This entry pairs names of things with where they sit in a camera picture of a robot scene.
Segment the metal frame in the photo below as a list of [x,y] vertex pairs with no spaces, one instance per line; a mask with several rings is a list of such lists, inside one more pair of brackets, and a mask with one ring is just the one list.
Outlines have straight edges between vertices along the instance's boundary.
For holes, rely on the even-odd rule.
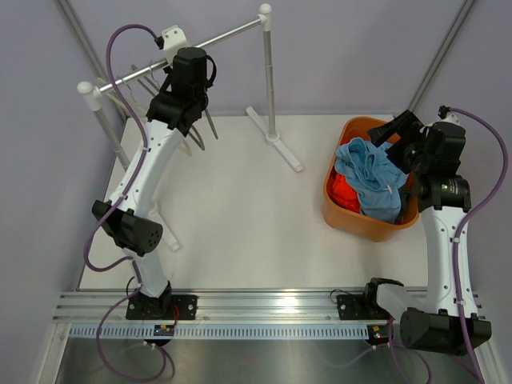
[[[300,172],[303,169],[302,164],[299,160],[293,155],[293,153],[286,147],[286,145],[282,142],[279,133],[276,131],[275,127],[275,102],[274,102],[274,74],[273,74],[273,65],[272,65],[272,48],[271,48],[271,39],[270,39],[270,20],[272,9],[268,4],[263,4],[260,6],[260,14],[258,18],[238,26],[233,30],[225,32],[224,34],[220,34],[219,36],[197,44],[197,48],[207,48],[212,46],[213,44],[217,44],[222,42],[228,38],[231,38],[241,32],[254,28],[256,26],[261,26],[263,29],[263,48],[265,53],[265,77],[266,77],[266,100],[267,100],[267,109],[268,109],[268,124],[263,121],[263,119],[254,111],[254,109],[249,106],[246,108],[246,113],[260,129],[260,131],[265,136],[266,143],[269,146],[272,146],[276,149],[277,152],[286,160],[288,165],[295,172]],[[136,70],[135,72],[128,74],[117,81],[115,84],[118,86],[128,86],[129,82],[138,81],[140,78],[144,78],[147,75],[151,75],[154,71],[163,69],[169,65],[169,59],[165,58],[160,60],[159,62],[148,65],[145,68],[140,70]],[[106,135],[112,141],[115,153],[119,158],[119,161],[122,163],[123,168],[127,168],[127,158],[124,155],[124,150],[118,143],[118,140],[114,136],[113,129],[102,116],[98,117],[98,114],[101,113],[101,105],[98,100],[101,96],[108,94],[113,91],[113,84],[106,84],[102,87],[93,87],[89,82],[81,82],[78,84],[78,92],[83,95],[86,100],[89,108],[94,112],[94,114],[98,118],[99,124],[102,126]]]
[[[90,70],[92,70],[93,75],[96,78],[108,78],[105,72],[105,68],[103,68],[103,65],[100,62],[98,55],[96,54],[92,44],[90,43],[90,39],[87,35],[86,30],[84,29],[82,22],[80,22],[80,18],[76,15],[74,8],[70,4],[69,0],[54,0],[54,3],[59,12],[61,13],[64,22],[68,25],[68,28],[70,29],[71,34],[73,35],[78,45],[78,48],[80,48],[80,50],[86,57],[87,64],[89,65]],[[123,110],[119,106],[116,106],[114,103],[112,103],[112,105],[117,111],[121,121],[125,123],[126,115],[123,112]],[[105,132],[107,132],[108,130],[112,130],[112,134],[114,134],[115,137],[118,136],[111,127],[102,125],[102,128]]]
[[414,96],[412,97],[412,99],[409,102],[409,105],[407,106],[408,110],[415,112],[416,109],[418,108],[419,103],[423,100],[423,97],[425,96],[425,93],[429,89],[430,84],[434,80],[434,77],[438,72],[441,63],[443,62],[444,58],[448,54],[448,51],[452,47],[452,44],[455,38],[457,37],[458,32],[464,25],[464,22],[467,20],[467,17],[470,14],[471,10],[473,9],[473,6],[476,3],[476,1],[477,0],[464,0],[462,2],[461,7],[459,8],[457,14],[455,15],[454,20],[452,21],[450,27],[448,28],[448,31],[445,34],[445,37],[441,42],[441,45],[439,46],[437,52],[432,58],[432,61],[430,62],[429,67],[427,68],[425,74],[423,75],[423,78],[420,81],[418,88],[414,92]]
[[[362,289],[346,288],[352,294]],[[305,290],[174,290],[198,296],[197,319],[182,322],[176,338],[182,339],[366,339],[367,325],[386,321],[340,321],[336,304],[330,300],[332,289]],[[419,301],[426,298],[425,288],[408,288]],[[100,318],[116,301],[122,290],[63,292],[54,313],[52,342],[39,375],[39,384],[54,384],[68,338],[93,338]],[[479,317],[485,318],[479,296],[474,293]],[[127,321],[126,303],[107,319],[105,338],[143,338],[154,325],[163,321]],[[491,343],[476,349],[486,382],[504,383],[500,361]]]

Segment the black mounting bracket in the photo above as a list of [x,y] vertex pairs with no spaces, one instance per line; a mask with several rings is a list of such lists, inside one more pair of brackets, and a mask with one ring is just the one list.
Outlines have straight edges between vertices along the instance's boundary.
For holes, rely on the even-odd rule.
[[138,293],[128,301],[126,320],[195,320],[198,297],[194,294],[172,294],[170,284],[157,298]]

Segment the red cloth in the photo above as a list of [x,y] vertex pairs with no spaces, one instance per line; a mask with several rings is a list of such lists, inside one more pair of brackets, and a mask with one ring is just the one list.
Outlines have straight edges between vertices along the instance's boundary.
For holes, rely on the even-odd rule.
[[358,193],[347,184],[345,176],[342,174],[336,174],[336,179],[329,190],[329,196],[346,210],[359,213],[361,209]]

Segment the cable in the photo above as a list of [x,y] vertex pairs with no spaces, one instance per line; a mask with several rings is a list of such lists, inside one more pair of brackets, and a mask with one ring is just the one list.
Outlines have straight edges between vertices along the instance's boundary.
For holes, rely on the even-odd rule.
[[336,302],[335,300],[333,300],[333,293],[334,293],[334,292],[342,292],[343,294],[348,294],[349,296],[355,296],[355,294],[352,294],[352,293],[350,293],[350,292],[347,292],[346,290],[338,290],[338,289],[336,289],[336,290],[332,290],[332,291],[330,292],[330,294],[329,294],[329,298],[330,298],[330,300],[331,300],[334,304],[338,304],[338,302]]
[[130,280],[128,280],[128,283],[126,284],[126,296],[128,296],[128,288],[130,287],[130,283],[134,280],[135,276],[132,276]]
[[[454,238],[460,238],[461,232],[464,229],[464,226],[468,223],[468,221],[476,215],[477,212],[479,212],[498,192],[500,187],[503,184],[503,180],[505,180],[506,172],[509,165],[509,155],[508,151],[506,150],[506,144],[503,141],[503,138],[499,135],[499,133],[496,131],[495,128],[492,127],[491,124],[483,120],[482,118],[472,114],[471,112],[467,112],[465,110],[461,110],[459,108],[449,108],[452,112],[455,112],[456,114],[463,114],[467,116],[468,118],[472,118],[476,122],[479,122],[481,125],[483,125],[485,128],[488,129],[489,132],[492,133],[492,135],[498,140],[498,144],[502,150],[503,155],[503,165],[502,165],[502,171],[499,175],[498,180],[496,181],[496,184],[494,185],[493,189],[489,192],[486,198],[484,198],[474,209],[470,210],[470,212],[461,220],[461,222],[458,224],[457,229],[455,230]],[[461,284],[461,276],[460,276],[460,269],[458,265],[458,242],[453,242],[453,264],[454,264],[454,278],[455,278],[455,292],[457,296],[457,300],[459,302],[462,302],[462,284]],[[468,355],[470,356],[471,363],[474,368],[474,372],[476,373],[478,380],[480,382],[484,382],[484,378],[482,376],[482,371],[480,370],[480,365],[478,364],[478,360],[476,357],[476,354],[474,352],[474,349],[471,345],[470,335],[467,330],[467,324],[466,324],[466,315],[464,313],[464,305],[458,304],[458,316],[461,321],[462,326],[462,336],[464,337],[464,343],[466,344],[466,349],[468,352]]]
[[[137,280],[138,281],[141,281],[140,277],[141,277],[141,274],[140,274],[140,271],[138,270],[138,266],[135,262],[132,261],[132,266],[134,268],[134,271],[135,271],[135,275],[137,276]],[[158,350],[158,352],[160,352],[162,354],[162,357],[163,357],[163,364],[162,364],[162,368],[160,369],[159,372],[157,372],[155,375],[149,377],[149,378],[133,378],[131,376],[128,376],[122,372],[119,372],[118,370],[116,370],[110,363],[109,361],[106,359],[106,356],[105,356],[105,353],[103,352],[103,348],[102,348],[102,344],[101,344],[101,340],[100,340],[100,336],[102,334],[102,327],[103,327],[103,324],[105,323],[105,320],[107,320],[107,318],[109,317],[109,315],[118,307],[120,306],[123,302],[125,302],[126,300],[130,300],[132,297],[134,297],[135,295],[137,295],[140,290],[141,290],[141,287],[140,287],[140,283],[139,283],[139,287],[134,291],[132,292],[131,294],[129,294],[128,296],[122,298],[121,300],[119,300],[118,302],[116,302],[111,308],[109,308],[109,310],[103,315],[102,319],[100,320],[99,322],[99,325],[98,325],[98,329],[96,331],[96,347],[98,349],[98,354],[99,354],[99,357],[100,359],[102,360],[103,364],[105,364],[106,368],[112,372],[113,374],[115,374],[116,376],[118,376],[119,378],[122,378],[124,380],[128,380],[130,382],[152,382],[154,380],[156,380],[157,378],[159,378],[160,376],[162,376],[163,374],[163,371],[166,369],[166,364],[167,364],[167,358],[166,358],[166,353],[164,352],[163,348],[161,348],[160,346],[157,346],[157,345],[152,345],[153,348],[156,348]]]
[[460,367],[463,368],[468,374],[470,374],[471,376],[478,380],[478,376],[474,372],[473,368],[469,364],[464,362],[464,360],[462,360],[459,356],[448,355],[448,357],[451,358],[457,364],[459,364]]
[[[393,357],[394,365],[397,367],[397,370],[400,373],[400,376],[402,376],[404,382],[406,382],[407,384],[412,384],[409,381],[409,379],[407,378],[406,374],[403,372],[402,368],[400,367],[400,364],[398,364],[397,356],[394,352],[395,347],[403,348],[403,349],[405,349],[405,347],[402,344],[398,344],[398,343],[394,342],[394,340],[393,340],[393,335],[394,335],[393,320],[394,320],[393,318],[390,318],[390,320],[388,321],[388,335],[390,338],[391,356]],[[429,375],[429,378],[426,380],[426,384],[431,384],[432,383],[432,369],[430,368],[428,361],[419,352],[417,352],[415,350],[411,350],[411,352],[413,354],[415,354],[416,356],[418,356],[418,358],[425,365],[426,371],[428,372],[428,375]]]
[[[135,113],[135,111],[132,108],[132,106],[128,103],[126,98],[123,96],[123,94],[120,91],[118,85],[115,83],[114,74],[112,72],[111,54],[112,54],[112,46],[114,45],[115,39],[122,32],[124,32],[126,30],[131,30],[131,29],[145,30],[146,32],[151,34],[151,36],[155,40],[157,39],[157,35],[150,28],[148,28],[147,26],[140,25],[140,24],[128,24],[126,26],[122,26],[121,28],[117,29],[112,34],[112,36],[110,37],[109,42],[108,42],[107,47],[106,47],[106,71],[107,71],[107,73],[109,75],[109,80],[112,83],[112,87],[114,88],[114,91],[115,91],[116,95],[119,97],[119,100],[121,100],[121,102],[124,104],[125,108],[130,113],[132,119],[137,123],[137,127],[138,127],[138,129],[139,129],[139,131],[141,133],[141,136],[142,136],[142,144],[143,144],[143,146],[145,148],[147,148],[148,147],[148,139],[147,139],[146,132],[144,130],[144,126],[142,125],[142,122],[141,122],[140,118],[137,116],[137,114]],[[97,332],[96,332],[96,347],[98,348],[98,354],[100,356],[100,359],[103,361],[103,364],[105,364],[105,366],[108,368],[108,370],[110,372],[112,372],[113,374],[115,374],[119,378],[131,381],[131,382],[152,382],[153,380],[156,380],[157,378],[162,376],[162,373],[163,373],[163,371],[166,368],[166,362],[167,362],[166,353],[164,352],[163,348],[161,348],[160,346],[153,345],[153,347],[157,348],[157,350],[162,354],[162,357],[163,357],[163,364],[162,364],[162,368],[160,369],[160,371],[158,373],[156,373],[156,375],[151,376],[150,378],[133,378],[131,376],[128,376],[128,375],[125,375],[125,374],[119,372],[118,370],[116,370],[108,362],[108,360],[106,359],[106,356],[105,356],[105,354],[103,352],[103,349],[102,349],[102,344],[101,344],[101,341],[100,341],[100,336],[101,336],[101,333],[102,333],[103,323],[109,317],[109,315],[112,313],[112,311],[115,308],[117,308],[120,304],[122,304],[124,301],[129,300],[130,298],[134,297],[135,295],[137,295],[141,291],[142,284],[143,284],[142,276],[140,274],[140,271],[138,269],[138,266],[137,266],[136,262],[133,261],[133,258],[131,256],[122,257],[119,260],[117,260],[116,262],[113,262],[112,264],[110,264],[109,266],[96,267],[89,260],[89,252],[90,252],[90,248],[92,246],[93,238],[94,238],[94,235],[96,234],[96,232],[99,230],[99,228],[102,227],[103,223],[108,219],[108,217],[117,209],[119,204],[121,204],[121,202],[124,199],[123,195],[126,195],[130,191],[130,188],[134,184],[135,179],[137,178],[137,176],[138,176],[138,174],[139,174],[139,172],[140,172],[140,170],[142,168],[142,165],[144,164],[144,160],[146,158],[146,153],[147,152],[145,150],[143,152],[141,152],[141,157],[139,158],[139,160],[137,162],[137,165],[135,167],[135,170],[134,170],[132,176],[130,177],[130,179],[126,183],[125,188],[122,191],[122,196],[114,204],[112,204],[112,207],[96,222],[96,225],[94,226],[93,230],[91,231],[91,233],[89,234],[89,236],[86,239],[86,243],[85,243],[84,249],[83,249],[83,258],[84,258],[85,264],[87,265],[88,268],[90,268],[94,272],[105,272],[105,271],[111,270],[112,268],[115,268],[116,266],[118,266],[119,264],[121,264],[124,261],[127,261],[127,260],[132,261],[132,266],[134,268],[135,276],[136,276],[137,281],[138,281],[138,288],[133,293],[127,295],[124,298],[122,298],[121,300],[116,302],[111,308],[109,308],[109,310],[105,313],[105,315],[103,316],[102,320],[100,321],[100,323],[98,325]]]
[[[115,39],[122,32],[124,32],[126,30],[131,30],[131,29],[145,30],[149,34],[151,34],[151,36],[154,39],[157,38],[157,35],[155,34],[155,32],[153,32],[147,26],[143,26],[141,24],[128,24],[126,26],[122,26],[121,28],[117,29],[112,34],[112,36],[110,37],[109,42],[108,42],[108,44],[106,46],[106,72],[109,75],[109,80],[112,83],[112,87],[114,88],[114,92],[118,96],[119,100],[121,100],[121,102],[125,105],[126,109],[130,113],[132,119],[137,123],[137,127],[138,127],[138,129],[139,129],[139,131],[141,133],[141,136],[142,136],[142,144],[143,144],[143,146],[145,148],[147,148],[148,147],[147,135],[146,135],[146,132],[144,130],[144,126],[142,125],[141,119],[137,116],[137,114],[135,113],[135,111],[132,108],[132,106],[128,103],[126,98],[123,96],[123,94],[120,91],[118,85],[115,83],[114,73],[112,72],[112,57],[111,57],[111,55],[112,55],[112,46],[114,45]],[[146,158],[146,153],[147,152],[145,150],[143,152],[141,152],[141,157],[140,157],[140,159],[137,162],[137,166],[135,167],[134,173],[132,174],[132,176],[128,180],[128,182],[126,183],[125,188],[122,190],[122,195],[126,195],[130,191],[131,186],[134,184],[135,179],[137,178],[138,173],[140,172],[140,170],[142,168],[142,164],[144,164],[144,159]],[[121,196],[112,205],[112,207],[96,222],[93,230],[91,231],[91,233],[89,234],[89,236],[86,239],[86,244],[84,245],[84,249],[83,249],[83,258],[84,258],[84,261],[85,261],[87,267],[90,268],[91,270],[93,270],[94,272],[106,272],[108,270],[111,270],[112,268],[115,268],[116,266],[118,266],[122,262],[124,262],[126,260],[131,260],[132,259],[132,257],[130,257],[130,256],[125,256],[123,258],[120,258],[116,262],[113,262],[109,266],[105,266],[105,267],[96,267],[89,260],[89,252],[90,252],[90,248],[92,247],[94,235],[102,227],[103,223],[108,219],[108,217],[118,208],[118,206],[119,206],[119,204],[121,204],[122,200],[123,200],[123,197]]]
[[355,358],[353,358],[352,360],[350,360],[349,362],[345,363],[345,364],[333,364],[332,362],[330,362],[328,359],[324,358],[322,356],[322,353],[320,353],[320,351],[318,350],[318,346],[316,345],[316,343],[313,344],[316,352],[317,352],[317,355],[324,361],[325,364],[327,364],[328,366],[330,366],[331,368],[335,368],[337,370],[344,370],[345,368],[349,368],[351,367],[352,365],[354,365],[356,362],[358,362],[359,360],[361,360],[362,358],[364,358],[368,353],[370,352],[373,352],[375,351],[376,349],[379,349],[379,348],[383,348],[383,347],[386,347],[387,345],[386,344],[383,344],[383,345],[380,345],[380,346],[375,346],[375,347],[372,347],[372,348],[368,348],[366,350],[364,350],[363,352],[361,352],[359,355],[357,355]]

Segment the metal rail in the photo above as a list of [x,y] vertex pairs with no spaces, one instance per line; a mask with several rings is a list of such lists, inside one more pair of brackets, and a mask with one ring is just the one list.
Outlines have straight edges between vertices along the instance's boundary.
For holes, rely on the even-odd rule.
[[[248,22],[247,24],[244,24],[242,26],[239,26],[233,30],[230,30],[228,32],[225,32],[224,34],[220,34],[219,36],[215,37],[215,38],[211,38],[210,40],[206,40],[205,42],[202,42],[200,44],[197,44],[196,47],[197,48],[207,48],[209,46],[212,46],[213,44],[217,44],[218,42],[222,42],[224,40],[226,40],[227,38],[231,38],[237,34],[240,34],[241,32],[244,32],[246,30],[250,30],[251,28],[254,28],[255,26],[259,26],[262,24],[262,20],[260,18],[257,18],[256,20],[253,20],[252,22]],[[135,72],[131,73],[131,74],[128,74],[127,76],[124,76],[123,78],[120,78],[118,80],[116,80],[116,85],[118,86],[121,86],[121,85],[124,85],[128,82],[132,82],[134,80],[137,80],[139,78],[142,78],[144,76],[147,76],[147,75],[151,75],[152,72],[156,71],[156,70],[160,70],[162,68],[165,68],[166,66],[168,66],[169,63],[167,62],[167,60],[165,59],[162,59],[158,62],[155,62],[145,68],[142,68],[140,70],[136,70]],[[114,88],[112,87],[112,84],[106,84],[105,86],[102,86],[100,87],[98,90],[99,90],[99,95],[103,95],[103,94],[108,94],[109,92],[111,92]]]

